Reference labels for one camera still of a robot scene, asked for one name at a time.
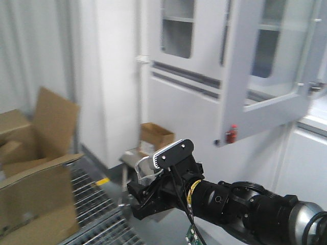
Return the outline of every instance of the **small cardboard box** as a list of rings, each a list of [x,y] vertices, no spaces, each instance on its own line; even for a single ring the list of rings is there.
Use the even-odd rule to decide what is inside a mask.
[[[0,182],[0,245],[58,244],[78,231],[65,155]]]
[[[149,156],[164,146],[173,143],[175,134],[161,126],[148,122],[141,124],[141,135],[139,141],[139,152]]]
[[[0,164],[6,177],[64,156],[78,110],[76,104],[41,88],[32,122],[18,110],[0,114]]]

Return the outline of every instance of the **circuit board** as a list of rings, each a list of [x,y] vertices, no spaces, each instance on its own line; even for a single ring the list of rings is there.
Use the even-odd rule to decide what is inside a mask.
[[[185,240],[188,242],[188,245],[203,245],[198,235],[196,234],[193,225],[190,226],[186,234]]]

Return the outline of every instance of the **cardboard flap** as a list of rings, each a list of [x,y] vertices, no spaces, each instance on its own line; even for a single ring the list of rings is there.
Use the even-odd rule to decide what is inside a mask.
[[[15,140],[8,141],[0,147],[0,162],[2,164],[30,161],[34,157],[34,153],[27,150],[23,143]]]
[[[2,170],[4,171],[6,178],[9,178],[27,169],[34,168],[41,164],[44,164],[47,161],[48,160],[46,158],[41,158],[41,159],[27,161],[27,162],[14,162],[10,164],[4,164],[2,166]]]
[[[74,133],[79,107],[41,88],[33,118],[43,156],[55,159],[67,153]]]
[[[11,177],[1,181],[0,182],[0,191],[1,191],[1,189],[5,188],[5,187],[7,187],[9,185],[12,185],[12,184],[20,181],[21,179],[23,179],[23,178],[25,178],[27,176],[30,176],[30,175],[32,175],[34,173],[46,170],[47,168],[51,168],[51,167],[54,167],[54,166],[57,166],[57,165],[60,165],[60,164],[75,161],[75,160],[81,158],[82,156],[83,156],[83,154],[65,155],[65,156],[59,157],[57,159],[54,159],[54,160],[52,160],[50,162],[39,165],[37,167],[27,169],[27,170],[25,170],[23,172],[20,172],[20,173],[14,175],[14,176],[11,176]]]
[[[0,114],[0,139],[2,135],[7,134],[15,129],[24,128],[31,123],[18,110],[12,110]]]

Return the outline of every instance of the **gray floor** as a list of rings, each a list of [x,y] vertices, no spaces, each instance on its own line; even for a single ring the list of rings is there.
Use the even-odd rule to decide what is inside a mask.
[[[104,176],[110,176],[111,181],[103,184],[101,187],[116,203],[123,198],[123,203],[128,203],[127,194],[122,193],[120,168],[114,171],[107,171],[94,163],[88,158],[88,162],[84,164],[90,176],[95,180]],[[162,215],[157,214],[138,220],[133,217],[130,206],[122,207],[123,214],[129,220],[130,225],[136,230],[139,236],[147,243],[147,245],[186,245],[185,235],[190,227],[190,223],[186,215],[177,209]],[[199,229],[207,245],[219,245],[217,241],[211,238],[205,231]]]

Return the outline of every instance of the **gray stripe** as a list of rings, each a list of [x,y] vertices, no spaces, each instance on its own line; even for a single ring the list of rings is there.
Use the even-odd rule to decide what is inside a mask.
[[[327,137],[327,132],[325,130],[319,129],[319,128],[315,128],[313,126],[304,124],[302,122],[297,122],[297,126],[301,129],[307,130],[309,132],[321,135],[323,137]]]
[[[183,78],[187,78],[190,79],[192,81],[198,82],[198,83],[202,83],[204,85],[213,87],[213,88],[220,88],[220,80],[217,79],[213,79],[213,78],[209,78],[206,77],[204,75],[192,72],[192,71],[188,71],[188,70],[184,70],[184,69],[180,69],[171,65],[166,65],[166,64],[162,64],[159,62],[153,62],[152,65],[153,68],[159,69],[159,70],[163,70],[178,76],[181,76]]]
[[[180,86],[183,86],[185,88],[189,88],[191,90],[194,90],[196,92],[200,92],[202,94],[205,94],[207,96],[210,96],[210,97],[213,97],[215,99],[218,99],[219,98],[219,95],[217,93],[213,93],[211,91],[207,91],[205,89],[202,89],[202,88],[198,88],[196,86],[193,86],[193,85],[190,85],[190,84],[187,84],[187,83],[184,83],[184,82],[181,82],[179,80],[176,80],[176,79],[173,79],[173,78],[169,78],[169,77],[166,77],[164,75],[161,75],[161,74],[158,74],[156,72],[152,72],[152,74],[157,77],[157,78],[160,78],[160,79],[163,79],[165,81],[168,81],[168,82],[171,82],[171,83],[174,83],[174,84],[177,84],[177,85],[180,85]]]

